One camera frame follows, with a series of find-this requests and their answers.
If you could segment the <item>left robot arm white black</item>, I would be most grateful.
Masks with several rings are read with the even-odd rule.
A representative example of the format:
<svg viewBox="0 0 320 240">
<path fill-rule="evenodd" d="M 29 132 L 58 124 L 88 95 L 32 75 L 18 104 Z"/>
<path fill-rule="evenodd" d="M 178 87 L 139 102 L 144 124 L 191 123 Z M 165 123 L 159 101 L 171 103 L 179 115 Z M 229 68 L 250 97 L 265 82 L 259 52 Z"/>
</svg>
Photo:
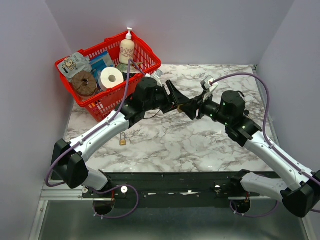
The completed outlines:
<svg viewBox="0 0 320 240">
<path fill-rule="evenodd" d="M 49 170 L 70 189 L 86 186 L 93 188 L 99 197 L 107 197 L 111 185 L 101 171 L 87 167 L 90 157 L 113 137 L 141 121 L 146 112 L 159 109 L 168 113 L 189 101 L 170 80 L 166 86 L 159 86 L 152 77 L 143 77 L 135 91 L 95 127 L 70 142 L 58 140 Z"/>
</svg>

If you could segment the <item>small brass padlock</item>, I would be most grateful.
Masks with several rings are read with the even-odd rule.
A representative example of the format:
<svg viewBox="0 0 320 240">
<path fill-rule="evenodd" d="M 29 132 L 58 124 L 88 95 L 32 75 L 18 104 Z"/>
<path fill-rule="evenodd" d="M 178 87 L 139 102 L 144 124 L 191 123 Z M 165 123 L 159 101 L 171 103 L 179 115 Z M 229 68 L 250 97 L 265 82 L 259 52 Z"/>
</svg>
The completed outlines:
<svg viewBox="0 0 320 240">
<path fill-rule="evenodd" d="M 126 141 L 126 134 L 125 132 L 122 132 L 120 134 L 120 137 L 119 137 L 119 145 L 120 146 L 125 146 L 127 144 L 127 141 Z"/>
</svg>

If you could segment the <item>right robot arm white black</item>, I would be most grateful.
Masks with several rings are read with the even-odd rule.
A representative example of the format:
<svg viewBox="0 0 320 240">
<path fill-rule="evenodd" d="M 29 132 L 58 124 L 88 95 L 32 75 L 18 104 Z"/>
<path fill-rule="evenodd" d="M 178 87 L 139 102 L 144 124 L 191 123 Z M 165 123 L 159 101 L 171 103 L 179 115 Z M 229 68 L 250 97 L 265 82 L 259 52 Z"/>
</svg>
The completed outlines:
<svg viewBox="0 0 320 240">
<path fill-rule="evenodd" d="M 205 99 L 202 94 L 178 109 L 191 120 L 207 116 L 224 125 L 231 140 L 258 156 L 278 175 L 268 178 L 242 170 L 230 183 L 234 195 L 257 193 L 282 202 L 296 217 L 305 217 L 320 200 L 320 173 L 302 166 L 264 136 L 262 128 L 245 114 L 245 104 L 242 93 L 228 90 L 222 94 L 220 103 L 211 97 Z"/>
</svg>

